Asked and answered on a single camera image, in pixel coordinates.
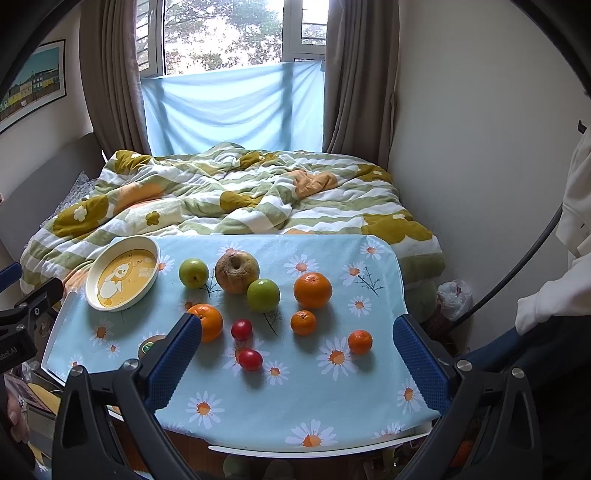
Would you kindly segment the left hand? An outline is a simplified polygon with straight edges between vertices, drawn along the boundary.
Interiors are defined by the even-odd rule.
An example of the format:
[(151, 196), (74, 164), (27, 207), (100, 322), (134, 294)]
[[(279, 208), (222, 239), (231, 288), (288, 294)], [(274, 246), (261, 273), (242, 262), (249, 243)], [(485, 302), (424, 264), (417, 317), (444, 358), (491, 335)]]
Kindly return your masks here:
[(30, 430), (18, 399), (7, 392), (7, 416), (11, 422), (11, 435), (16, 442), (29, 442)]

